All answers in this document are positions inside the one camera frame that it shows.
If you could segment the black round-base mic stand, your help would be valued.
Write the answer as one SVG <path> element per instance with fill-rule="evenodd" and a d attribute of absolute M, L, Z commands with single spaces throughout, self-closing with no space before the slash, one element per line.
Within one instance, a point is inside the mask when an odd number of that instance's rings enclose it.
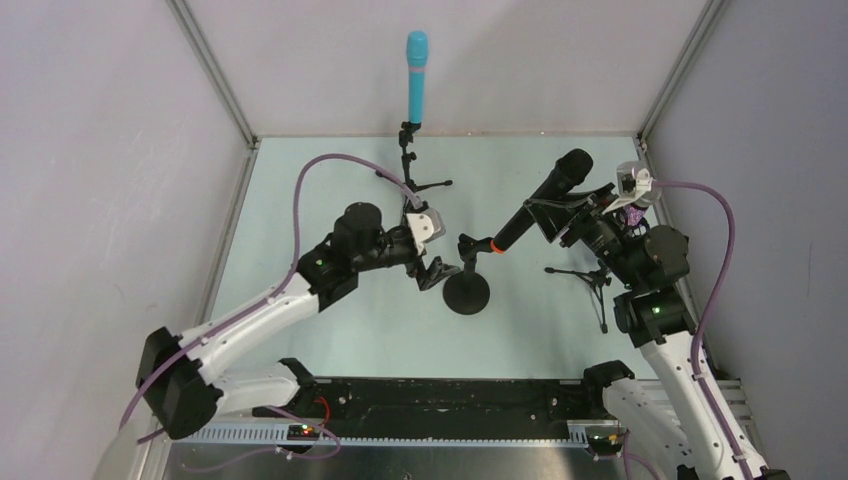
<path fill-rule="evenodd" d="M 480 313 L 490 300 L 490 287 L 486 279 L 476 271 L 477 255 L 492 253 L 492 237 L 474 239 L 467 234 L 458 237 L 458 254 L 463 262 L 462 270 L 449 277 L 443 286 L 442 296 L 447 307 L 460 315 Z"/>

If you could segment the teal blue microphone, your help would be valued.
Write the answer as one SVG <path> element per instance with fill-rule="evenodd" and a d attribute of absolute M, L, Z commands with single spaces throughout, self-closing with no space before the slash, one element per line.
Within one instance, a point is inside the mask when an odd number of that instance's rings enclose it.
<path fill-rule="evenodd" d="M 412 31 L 406 41 L 408 68 L 408 122 L 420 125 L 423 121 L 425 73 L 429 58 L 429 41 L 424 31 Z"/>

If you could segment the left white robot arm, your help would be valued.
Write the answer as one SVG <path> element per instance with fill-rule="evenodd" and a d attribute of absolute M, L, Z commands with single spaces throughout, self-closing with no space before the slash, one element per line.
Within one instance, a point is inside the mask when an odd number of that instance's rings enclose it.
<path fill-rule="evenodd" d="M 310 318 L 358 286 L 362 272 L 404 266 L 420 290 L 441 281 L 440 258 L 426 266 L 426 246 L 445 232 L 438 211 L 422 205 L 389 230 L 378 207 L 349 205 L 333 229 L 303 254 L 280 285 L 226 317 L 180 334 L 161 327 L 144 343 L 136 384 L 141 397 L 173 440 L 205 427 L 219 414 L 283 406 L 310 386 L 308 371 L 293 359 L 241 375 L 230 366 L 286 327 Z"/>

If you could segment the black microphone orange cap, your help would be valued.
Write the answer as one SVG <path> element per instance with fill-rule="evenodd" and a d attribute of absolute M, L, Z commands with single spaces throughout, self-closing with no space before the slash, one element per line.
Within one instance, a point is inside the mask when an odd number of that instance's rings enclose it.
<path fill-rule="evenodd" d="M 586 179 L 593 165 L 592 157 L 585 150 L 577 148 L 569 151 L 556 161 L 548 177 L 529 196 L 529 200 L 563 200 Z M 533 216 L 522 205 L 491 239 L 492 251 L 505 253 L 534 223 Z"/>

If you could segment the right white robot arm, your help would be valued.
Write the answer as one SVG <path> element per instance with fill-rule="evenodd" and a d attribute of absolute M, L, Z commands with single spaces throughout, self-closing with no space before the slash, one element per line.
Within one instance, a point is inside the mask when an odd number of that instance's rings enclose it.
<path fill-rule="evenodd" d="M 564 247 L 585 244 L 604 276 L 624 292 L 614 301 L 618 329 L 648 362 L 670 403 L 663 410 L 647 399 L 620 361 L 588 368 L 592 398 L 623 423 L 645 451 L 644 465 L 666 479 L 783 479 L 752 444 L 722 397 L 703 349 L 704 325 L 690 316 L 676 284 L 689 273 L 688 238 L 667 226 L 645 227 L 641 214 L 653 191 L 611 186 L 575 193 L 545 187 L 492 238 L 461 236 L 462 265 L 435 260 L 418 275 L 423 287 L 444 283 L 450 308 L 468 314 L 487 302 L 487 283 L 474 264 L 481 253 L 502 253 L 530 227 Z"/>

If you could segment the black small tripod stand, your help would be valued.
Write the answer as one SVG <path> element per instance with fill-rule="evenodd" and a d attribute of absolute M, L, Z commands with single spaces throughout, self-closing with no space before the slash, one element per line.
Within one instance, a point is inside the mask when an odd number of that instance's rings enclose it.
<path fill-rule="evenodd" d="M 398 132 L 398 145 L 401 149 L 401 165 L 403 171 L 404 184 L 414 193 L 436 187 L 450 187 L 454 182 L 450 179 L 441 182 L 418 184 L 411 175 L 411 164 L 417 159 L 415 152 L 410 150 L 410 145 L 414 142 L 415 133 L 421 128 L 420 123 L 411 123 L 403 121 Z"/>

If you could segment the black shock-mount tripod stand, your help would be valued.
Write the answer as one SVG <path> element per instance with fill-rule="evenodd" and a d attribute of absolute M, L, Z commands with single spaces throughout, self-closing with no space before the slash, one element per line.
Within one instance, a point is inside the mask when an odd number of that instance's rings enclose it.
<path fill-rule="evenodd" d="M 612 278 L 610 275 L 610 270 L 607 267 L 599 263 L 598 268 L 595 270 L 576 271 L 547 266 L 544 268 L 544 272 L 553 275 L 572 276 L 582 281 L 587 286 L 597 303 L 599 327 L 601 333 L 607 334 L 609 332 L 609 325 L 605 308 L 604 288 L 611 285 Z"/>

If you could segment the purple glitter microphone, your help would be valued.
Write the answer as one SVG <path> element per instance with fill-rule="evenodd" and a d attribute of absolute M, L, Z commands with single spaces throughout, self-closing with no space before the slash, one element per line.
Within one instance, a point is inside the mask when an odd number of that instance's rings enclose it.
<path fill-rule="evenodd" d="M 647 210 L 627 205 L 624 207 L 626 224 L 631 229 L 649 228 L 650 223 L 646 219 Z"/>

